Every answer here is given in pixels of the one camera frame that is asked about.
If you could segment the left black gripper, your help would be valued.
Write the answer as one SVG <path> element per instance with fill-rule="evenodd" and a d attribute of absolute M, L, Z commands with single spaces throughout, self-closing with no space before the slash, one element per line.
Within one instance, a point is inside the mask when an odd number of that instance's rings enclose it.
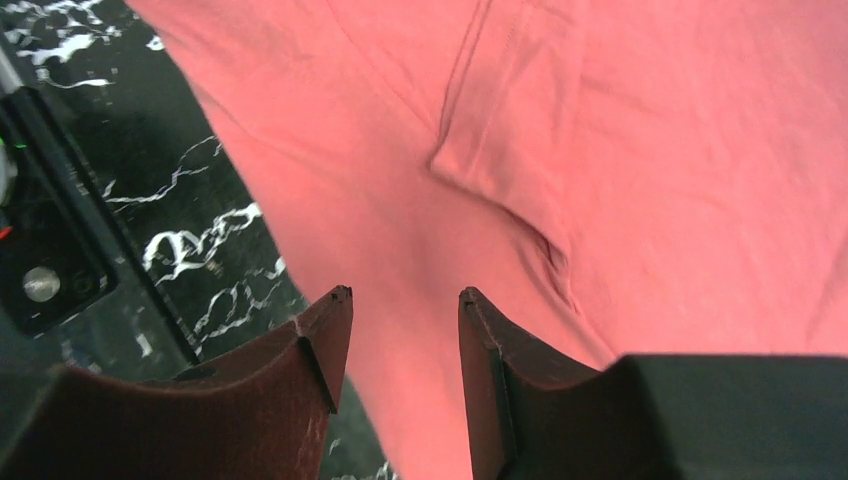
<path fill-rule="evenodd" d="M 73 137 L 3 43 L 2 365 L 182 371 L 195 361 Z"/>

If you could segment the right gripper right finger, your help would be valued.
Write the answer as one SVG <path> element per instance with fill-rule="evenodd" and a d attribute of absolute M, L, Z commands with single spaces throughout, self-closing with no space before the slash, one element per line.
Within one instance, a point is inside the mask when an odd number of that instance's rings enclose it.
<path fill-rule="evenodd" d="M 473 478 L 682 478 L 633 360 L 592 369 L 472 287 L 458 327 Z"/>

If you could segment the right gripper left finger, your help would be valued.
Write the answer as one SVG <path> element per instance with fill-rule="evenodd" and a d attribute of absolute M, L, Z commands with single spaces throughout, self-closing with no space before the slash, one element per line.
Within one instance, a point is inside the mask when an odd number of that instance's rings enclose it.
<path fill-rule="evenodd" d="M 5 479 L 315 479 L 341 403 L 353 293 L 166 381 L 55 365 L 1 375 Z"/>

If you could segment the coral pink t-shirt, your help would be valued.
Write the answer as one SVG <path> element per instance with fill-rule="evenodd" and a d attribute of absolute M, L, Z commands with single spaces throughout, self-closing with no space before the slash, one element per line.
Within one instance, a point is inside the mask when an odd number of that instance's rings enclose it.
<path fill-rule="evenodd" d="M 135 1 L 403 479 L 471 475 L 457 297 L 595 368 L 847 350 L 843 1 Z"/>

